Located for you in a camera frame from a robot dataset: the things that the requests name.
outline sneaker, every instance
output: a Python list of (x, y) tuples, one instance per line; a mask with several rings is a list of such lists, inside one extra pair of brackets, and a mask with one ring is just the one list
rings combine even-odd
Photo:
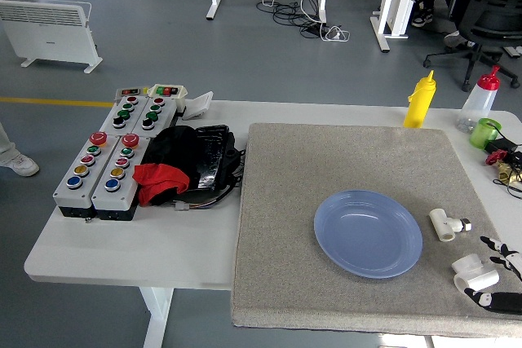
[(472, 41), (468, 41), (466, 38), (460, 35), (458, 30), (456, 32), (453, 32), (451, 34), (448, 34), (446, 37), (444, 37), (444, 45), (446, 45), (449, 48), (456, 48), (457, 46), (474, 46), (475, 43)]
[(0, 164), (0, 166), (13, 169), (15, 173), (22, 177), (29, 177), (40, 170), (38, 165), (31, 158), (22, 154), (15, 156), (7, 163)]
[(428, 8), (426, 10), (422, 10), (415, 18), (411, 21), (412, 26), (416, 28), (421, 28), (425, 24), (429, 24), (433, 21), (433, 10)]

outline white pipe fitting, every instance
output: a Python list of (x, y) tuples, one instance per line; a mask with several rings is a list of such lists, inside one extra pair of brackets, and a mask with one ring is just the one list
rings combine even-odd
[(480, 291), (498, 282), (498, 272), (491, 265), (483, 265), (479, 256), (470, 254), (451, 264), (456, 275), (453, 282), (457, 289), (464, 293), (464, 289)]
[(455, 239), (455, 232), (470, 231), (471, 222), (467, 219), (448, 218), (442, 208), (435, 208), (430, 212), (431, 222), (442, 242)]

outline green cup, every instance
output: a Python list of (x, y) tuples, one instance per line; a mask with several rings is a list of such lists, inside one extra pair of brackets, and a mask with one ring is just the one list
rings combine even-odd
[(484, 150), (488, 142), (495, 140), (498, 136), (498, 131), (502, 126), (492, 120), (491, 118), (481, 118), (476, 123), (475, 129), (470, 137), (470, 143), (473, 147)]

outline gray floor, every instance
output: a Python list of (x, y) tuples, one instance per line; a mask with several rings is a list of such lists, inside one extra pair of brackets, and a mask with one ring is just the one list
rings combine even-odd
[[(171, 83), (185, 85), (189, 98), (212, 90), (215, 99), (406, 106), (427, 75), (424, 56), (442, 49), (442, 34), (409, 29), (410, 39), (381, 53), (369, 23), (380, 0), (327, 0), (329, 23), (351, 34), (344, 43), (302, 38), (297, 28), (257, 11), (259, 0), (223, 0), (213, 21), (205, 18), (210, 0), (73, 1), (92, 3), (102, 64), (89, 75), (83, 64), (37, 61), (21, 68), (0, 26), (0, 97), (109, 102), (117, 88)], [(451, 24), (443, 25), (450, 33)], [(522, 72), (522, 60), (504, 58)], [(433, 107), (463, 105), (465, 67), (465, 60), (435, 66)], [(474, 80), (487, 71), (477, 65)], [(520, 117), (522, 91), (501, 81), (493, 108)], [(35, 283), (24, 273), (54, 208), (52, 192), (107, 114), (105, 108), (0, 102), (7, 133), (41, 167), (32, 178), (0, 170), (1, 347), (143, 345), (149, 314), (138, 289)], [(228, 301), (227, 292), (176, 290), (164, 347), (378, 345), (375, 335), (362, 333), (237, 329)]]

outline red cloth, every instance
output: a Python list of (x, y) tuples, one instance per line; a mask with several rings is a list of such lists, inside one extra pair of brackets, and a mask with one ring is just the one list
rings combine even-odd
[(176, 188), (178, 194), (188, 189), (190, 179), (180, 169), (156, 163), (137, 165), (132, 178), (141, 185), (138, 192), (140, 205), (146, 205), (155, 196), (167, 189)]

